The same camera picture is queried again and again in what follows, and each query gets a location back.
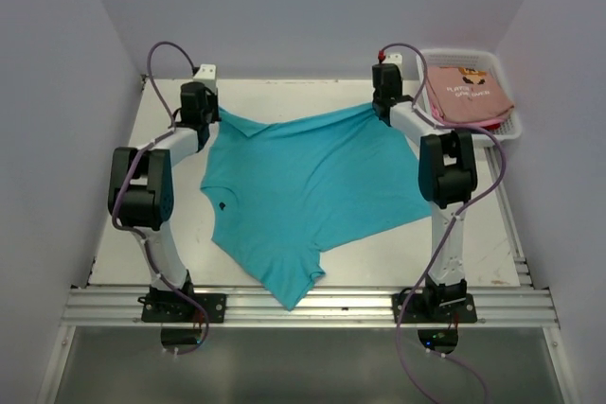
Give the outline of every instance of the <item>gray floor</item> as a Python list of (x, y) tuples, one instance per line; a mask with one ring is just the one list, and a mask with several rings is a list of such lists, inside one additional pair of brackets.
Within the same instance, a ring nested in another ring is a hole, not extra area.
[[(496, 403), (561, 403), (540, 329), (466, 329), (455, 354)], [(79, 328), (58, 403), (425, 403), (402, 371), (394, 330), (215, 328), (174, 361), (159, 329)], [(416, 376), (447, 403), (482, 402), (471, 375), (428, 357), (408, 330)]]

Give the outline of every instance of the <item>teal t-shirt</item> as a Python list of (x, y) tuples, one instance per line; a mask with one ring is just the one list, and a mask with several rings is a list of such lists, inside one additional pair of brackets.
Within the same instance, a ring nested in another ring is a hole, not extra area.
[(221, 117), (201, 187), (212, 239), (287, 309), (324, 275), (320, 252), (430, 214), (416, 156), (370, 104), (270, 125)]

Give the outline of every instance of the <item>white plastic basket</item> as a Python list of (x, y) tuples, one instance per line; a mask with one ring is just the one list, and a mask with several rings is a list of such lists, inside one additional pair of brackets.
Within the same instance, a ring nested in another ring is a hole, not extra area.
[[(468, 49), (423, 49), (421, 53), (425, 56), (425, 60), (429, 66), (463, 66), (474, 70), (488, 71), (497, 80), (509, 99), (513, 100), (513, 93), (505, 77), (503, 67), (494, 54)], [(417, 68), (419, 70), (419, 77), (422, 78), (423, 66), (419, 56), (417, 56)], [(419, 106), (429, 116), (432, 116), (426, 88), (421, 93)], [(497, 130), (494, 130), (493, 133), (501, 142), (520, 137), (520, 134), (522, 134), (522, 125), (520, 124), (517, 111), (514, 109), (509, 118)], [(473, 143), (477, 147), (493, 146), (492, 141), (482, 134), (474, 134)]]

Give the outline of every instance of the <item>white wall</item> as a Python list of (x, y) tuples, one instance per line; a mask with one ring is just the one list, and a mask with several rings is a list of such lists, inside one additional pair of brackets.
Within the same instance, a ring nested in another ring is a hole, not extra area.
[(509, 149), (514, 217), (583, 402), (604, 402), (606, 0), (525, 0), (498, 53), (525, 128)]
[[(223, 77), (364, 76), (394, 41), (493, 50), (523, 0), (103, 0), (137, 69), (174, 40)], [(184, 74), (177, 54), (161, 76)]]
[(0, 402), (33, 402), (140, 88), (99, 0), (0, 0)]

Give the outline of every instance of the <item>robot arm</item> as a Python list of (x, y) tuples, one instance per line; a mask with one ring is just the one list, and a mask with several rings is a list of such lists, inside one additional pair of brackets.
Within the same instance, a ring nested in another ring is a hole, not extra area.
[[(208, 141), (209, 124), (220, 120), (215, 66), (203, 65), (192, 82), (181, 86), (180, 99), (181, 121), (176, 123), (171, 135), (144, 153), (117, 214), (123, 226), (143, 233), (149, 245), (150, 256), (146, 258), (151, 284), (149, 293), (140, 299), (145, 304), (143, 322), (189, 322), (194, 309), (176, 297), (154, 269), (161, 271), (173, 287), (197, 300), (170, 229), (174, 206), (172, 168), (200, 151)], [(110, 213), (134, 156), (145, 147), (121, 147), (114, 151), (108, 195)], [(214, 296), (223, 298), (224, 302), (224, 296), (219, 294), (209, 294), (205, 298)]]
[[(373, 66), (373, 86), (377, 116), (419, 146), (419, 189), (431, 207), (434, 252), (455, 212), (477, 188), (472, 135), (439, 128), (433, 120), (421, 118), (424, 113), (413, 106), (412, 98), (402, 95), (400, 54)], [(448, 319), (471, 299), (463, 268), (464, 216), (465, 212), (457, 216), (457, 223), (427, 273), (423, 304), (428, 319)]]

